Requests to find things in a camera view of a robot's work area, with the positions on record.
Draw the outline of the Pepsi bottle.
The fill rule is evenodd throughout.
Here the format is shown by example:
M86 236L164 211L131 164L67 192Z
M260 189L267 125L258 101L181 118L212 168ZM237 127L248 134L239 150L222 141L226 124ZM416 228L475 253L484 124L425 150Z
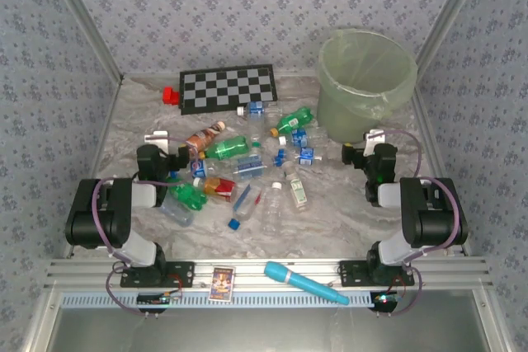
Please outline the Pepsi bottle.
M217 173L217 166L210 159L192 161L190 167L193 178L206 178Z

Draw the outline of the brown bottle beige cap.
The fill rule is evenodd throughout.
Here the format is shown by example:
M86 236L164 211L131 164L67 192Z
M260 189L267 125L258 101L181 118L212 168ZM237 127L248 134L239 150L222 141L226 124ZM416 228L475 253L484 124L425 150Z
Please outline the brown bottle beige cap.
M202 152L215 140L215 138L225 130L223 121L218 121L210 127L202 129L190 136L186 143L197 152Z

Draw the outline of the crushed green bottle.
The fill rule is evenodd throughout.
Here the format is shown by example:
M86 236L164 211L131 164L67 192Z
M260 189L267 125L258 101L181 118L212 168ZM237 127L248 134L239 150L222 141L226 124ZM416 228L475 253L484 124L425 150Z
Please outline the crushed green bottle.
M205 193L199 191L188 182L170 186L168 191L180 204L195 211L201 211L208 200Z

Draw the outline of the red package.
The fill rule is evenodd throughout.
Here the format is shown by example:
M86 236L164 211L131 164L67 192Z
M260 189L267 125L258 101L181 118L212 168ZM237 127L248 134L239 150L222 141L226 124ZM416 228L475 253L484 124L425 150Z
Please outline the red package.
M230 202L236 197L237 184L217 176L195 178L192 185L206 195Z

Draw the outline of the large green bottle yellow cap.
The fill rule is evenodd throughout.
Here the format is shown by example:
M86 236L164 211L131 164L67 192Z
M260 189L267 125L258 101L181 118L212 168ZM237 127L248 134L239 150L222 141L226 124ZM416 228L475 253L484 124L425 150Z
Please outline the large green bottle yellow cap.
M205 151L199 153L200 159L212 158L219 161L243 155L249 152L246 138L242 135L229 138L210 145Z

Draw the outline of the crushed clear bottle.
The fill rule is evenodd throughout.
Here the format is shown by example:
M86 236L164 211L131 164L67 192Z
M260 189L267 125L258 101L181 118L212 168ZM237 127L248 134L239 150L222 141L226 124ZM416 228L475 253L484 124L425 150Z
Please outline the crushed clear bottle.
M166 195L159 210L181 227L189 227L194 220L194 214L171 195Z

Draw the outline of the clear bottle green white label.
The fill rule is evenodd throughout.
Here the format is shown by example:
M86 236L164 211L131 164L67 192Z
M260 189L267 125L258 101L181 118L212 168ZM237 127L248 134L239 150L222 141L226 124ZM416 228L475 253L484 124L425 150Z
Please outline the clear bottle green white label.
M291 161L287 161L282 165L281 168L287 184L290 187L290 193L293 197L294 207L298 211L306 210L309 206L309 201L303 182L295 169L295 164Z

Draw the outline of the clear unlabelled bottle white cap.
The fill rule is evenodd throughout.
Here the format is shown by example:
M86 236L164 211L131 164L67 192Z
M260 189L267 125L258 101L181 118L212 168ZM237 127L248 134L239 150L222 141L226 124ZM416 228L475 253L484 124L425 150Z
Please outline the clear unlabelled bottle white cap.
M282 183L274 181L265 194L262 213L262 227L266 235L273 235L281 225L281 215L284 206L284 191Z

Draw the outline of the black grey checkerboard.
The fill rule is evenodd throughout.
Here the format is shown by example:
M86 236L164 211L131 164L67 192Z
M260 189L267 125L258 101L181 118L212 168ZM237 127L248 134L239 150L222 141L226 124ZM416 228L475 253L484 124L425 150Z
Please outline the black grey checkerboard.
M182 115L236 110L251 101L276 101L270 64L189 70L180 73Z

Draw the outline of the small picture card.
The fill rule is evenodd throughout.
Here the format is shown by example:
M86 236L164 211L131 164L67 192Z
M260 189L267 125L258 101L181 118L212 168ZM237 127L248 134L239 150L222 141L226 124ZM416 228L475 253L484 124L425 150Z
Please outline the small picture card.
M229 303L233 295L235 269L228 266L216 266L211 275L209 300Z

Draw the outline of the blue marker pen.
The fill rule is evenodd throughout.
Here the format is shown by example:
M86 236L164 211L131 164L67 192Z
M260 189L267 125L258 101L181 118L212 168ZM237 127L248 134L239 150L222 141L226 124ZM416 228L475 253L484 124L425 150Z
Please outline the blue marker pen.
M276 282L294 286L330 302L340 303L342 305L348 305L350 303L350 299L347 296L340 294L335 289L295 273L278 262L268 261L264 268L264 274Z

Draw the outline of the small circuit board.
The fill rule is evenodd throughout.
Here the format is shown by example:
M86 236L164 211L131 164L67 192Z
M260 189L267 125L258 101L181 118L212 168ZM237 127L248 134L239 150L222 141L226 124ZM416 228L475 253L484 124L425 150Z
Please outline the small circuit board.
M371 294L371 299L374 305L394 303L397 304L403 298L396 291L387 291L387 292L373 292Z
M137 305L170 305L182 297L182 292L171 290L162 293L139 293L136 298Z

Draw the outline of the aluminium table side rail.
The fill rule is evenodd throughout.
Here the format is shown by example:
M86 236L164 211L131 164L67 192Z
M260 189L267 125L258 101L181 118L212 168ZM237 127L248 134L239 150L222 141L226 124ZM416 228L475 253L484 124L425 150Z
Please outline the aluminium table side rail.
M431 176L448 177L441 150L436 141L435 131L427 113L421 92L416 88L412 95L412 107L415 113L417 128L421 135L423 151L427 159Z
M102 158L102 154L104 153L104 145L105 145L106 137L108 135L109 126L111 124L113 112L116 107L116 102L119 96L119 92L120 92L123 80L124 78L120 77L120 80L116 84L115 92L113 93L112 98L109 102L109 106L106 112L106 117L104 119L102 130L97 140L96 151L92 159L92 164L87 174L87 178L93 178L97 175L99 165L101 162L101 158Z

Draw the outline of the long aluminium base rail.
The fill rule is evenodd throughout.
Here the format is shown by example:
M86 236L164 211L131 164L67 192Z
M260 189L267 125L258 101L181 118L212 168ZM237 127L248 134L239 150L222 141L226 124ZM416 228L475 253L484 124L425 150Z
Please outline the long aluminium base rail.
M292 286L278 283L264 275L266 259L195 259L195 275L190 292L209 289L215 267L235 269L236 292L291 291ZM296 273L343 291L338 274L338 259L280 259L279 262ZM490 289L493 286L487 263L482 257L428 256L412 265L421 275L425 290ZM109 259L57 259L47 269L44 287L65 291L102 291L112 269Z

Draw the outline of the aluminium frame post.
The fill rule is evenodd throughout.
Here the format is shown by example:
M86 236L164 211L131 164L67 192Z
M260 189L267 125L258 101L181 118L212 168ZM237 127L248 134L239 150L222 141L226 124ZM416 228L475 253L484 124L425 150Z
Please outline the aluminium frame post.
M90 12L85 6L83 0L64 0L73 14L76 22L78 23L79 28L83 32L87 42L92 47L95 55L97 56L99 62L101 63L102 68L105 70L106 74L117 86L120 85L122 81L122 76L118 66L111 55L111 52L106 45L102 35L97 29L97 25L92 18Z
M417 58L417 81L420 82L436 52L448 34L451 26L459 15L467 0L445 0L438 16L434 20L431 31L421 47Z

